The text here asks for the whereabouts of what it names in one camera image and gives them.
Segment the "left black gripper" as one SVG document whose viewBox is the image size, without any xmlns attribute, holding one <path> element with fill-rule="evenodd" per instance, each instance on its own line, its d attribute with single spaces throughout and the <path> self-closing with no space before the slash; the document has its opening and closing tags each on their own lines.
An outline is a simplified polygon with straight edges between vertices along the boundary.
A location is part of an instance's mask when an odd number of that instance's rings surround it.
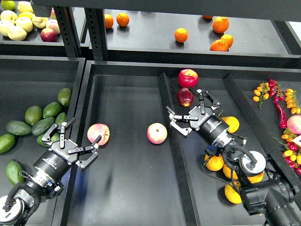
<svg viewBox="0 0 301 226">
<path fill-rule="evenodd" d="M 91 145 L 85 147 L 78 147 L 70 139 L 65 139 L 65 132 L 73 126 L 75 121 L 76 119 L 73 117 L 69 122 L 54 123 L 41 138 L 44 144 L 51 147 L 33 166 L 38 171 L 46 173 L 54 182 L 60 181 L 72 164 L 85 170 L 98 158 L 98 142 L 102 138 L 101 135 Z M 55 133 L 60 134 L 60 139 L 57 142 L 52 142 L 51 138 Z M 80 156 L 87 154 L 89 154 L 87 159 L 79 159 Z"/>
</svg>

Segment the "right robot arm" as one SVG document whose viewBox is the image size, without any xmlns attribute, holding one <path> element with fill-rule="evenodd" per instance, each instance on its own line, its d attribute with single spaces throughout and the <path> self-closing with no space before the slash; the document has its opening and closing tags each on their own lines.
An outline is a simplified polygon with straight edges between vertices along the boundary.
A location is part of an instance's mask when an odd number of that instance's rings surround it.
<svg viewBox="0 0 301 226">
<path fill-rule="evenodd" d="M 291 206 L 295 191 L 288 179 L 267 168 L 272 158 L 247 150 L 244 137 L 239 137 L 240 144 L 236 142 L 229 125 L 214 112 L 220 102 L 209 90 L 189 86 L 185 91 L 196 97 L 198 104 L 187 115 L 177 115 L 168 107 L 170 126 L 185 137 L 195 131 L 208 143 L 203 166 L 222 157 L 230 169 L 227 185 L 238 194 L 249 215 L 263 214 L 269 226 L 299 226 L 301 219 Z"/>
</svg>

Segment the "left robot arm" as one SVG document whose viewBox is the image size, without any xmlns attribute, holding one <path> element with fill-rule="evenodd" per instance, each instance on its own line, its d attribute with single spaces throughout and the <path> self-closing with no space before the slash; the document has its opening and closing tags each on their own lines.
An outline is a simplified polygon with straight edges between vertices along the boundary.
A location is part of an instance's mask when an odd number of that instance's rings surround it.
<svg viewBox="0 0 301 226">
<path fill-rule="evenodd" d="M 8 195 L 0 199 L 2 226 L 24 226 L 42 202 L 62 193 L 61 179 L 72 165 L 84 170 L 98 158 L 98 142 L 102 136 L 99 135 L 91 145 L 80 147 L 65 137 L 65 132 L 74 123 L 75 118 L 60 125 L 55 123 L 41 138 L 50 147 L 34 163 L 35 175 L 23 171 L 21 174 L 26 181 L 17 183 Z"/>
</svg>

